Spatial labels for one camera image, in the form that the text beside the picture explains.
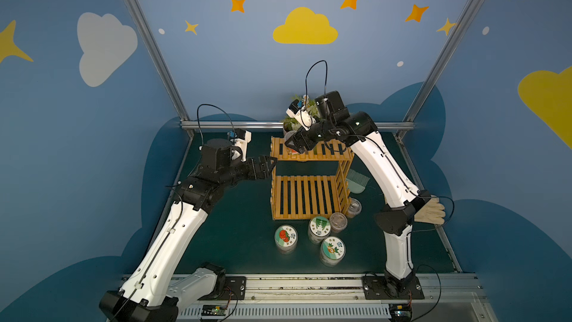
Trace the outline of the clear seed cup orange base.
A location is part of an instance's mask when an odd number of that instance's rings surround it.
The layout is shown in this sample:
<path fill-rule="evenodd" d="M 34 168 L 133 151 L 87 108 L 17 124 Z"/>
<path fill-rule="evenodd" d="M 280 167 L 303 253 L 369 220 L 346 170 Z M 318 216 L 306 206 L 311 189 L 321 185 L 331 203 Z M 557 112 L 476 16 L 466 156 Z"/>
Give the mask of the clear seed cup orange base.
<path fill-rule="evenodd" d="M 351 198 L 347 212 L 345 213 L 348 219 L 353 219 L 358 216 L 362 211 L 362 204 L 356 198 Z"/>

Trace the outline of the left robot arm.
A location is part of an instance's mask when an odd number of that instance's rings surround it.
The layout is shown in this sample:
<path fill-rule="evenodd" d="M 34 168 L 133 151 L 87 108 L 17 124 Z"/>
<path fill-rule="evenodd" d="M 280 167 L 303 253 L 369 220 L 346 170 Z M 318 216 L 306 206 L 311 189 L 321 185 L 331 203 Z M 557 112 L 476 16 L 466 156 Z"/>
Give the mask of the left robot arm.
<path fill-rule="evenodd" d="M 202 298 L 226 294 L 224 268 L 204 263 L 193 274 L 171 278 L 190 241 L 226 188 L 243 180 L 271 177 L 277 158 L 248 158 L 245 140 L 213 139 L 201 148 L 198 164 L 174 191 L 168 217 L 145 257 L 116 291 L 99 303 L 108 321 L 175 321 L 180 310 Z"/>

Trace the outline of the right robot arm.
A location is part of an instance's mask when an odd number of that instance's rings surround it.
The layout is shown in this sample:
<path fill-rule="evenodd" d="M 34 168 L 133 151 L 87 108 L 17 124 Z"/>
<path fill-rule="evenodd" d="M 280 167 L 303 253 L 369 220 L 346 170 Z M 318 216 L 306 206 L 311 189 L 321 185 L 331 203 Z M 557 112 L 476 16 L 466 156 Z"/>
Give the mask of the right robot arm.
<path fill-rule="evenodd" d="M 405 299 L 416 290 L 418 283 L 411 253 L 414 216 L 432 196 L 419 189 L 403 172 L 367 113 L 350 113 L 337 91 L 318 97 L 316 106 L 318 113 L 312 115 L 302 101 L 290 104 L 286 113 L 301 127 L 285 144 L 303 154 L 312 151 L 318 143 L 338 140 L 367 167 L 385 199 L 383 209 L 375 215 L 375 222 L 384 232 L 387 251 L 384 290 L 392 299 Z"/>

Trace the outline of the clear seed cup red base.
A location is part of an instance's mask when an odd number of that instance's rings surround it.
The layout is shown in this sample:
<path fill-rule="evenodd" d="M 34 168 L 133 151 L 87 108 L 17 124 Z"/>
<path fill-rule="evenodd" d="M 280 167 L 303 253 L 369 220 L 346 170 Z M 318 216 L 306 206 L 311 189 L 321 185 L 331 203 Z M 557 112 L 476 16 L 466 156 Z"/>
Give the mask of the clear seed cup red base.
<path fill-rule="evenodd" d="M 288 131 L 284 136 L 284 141 L 293 141 L 293 137 L 295 134 L 296 134 L 296 131 Z"/>

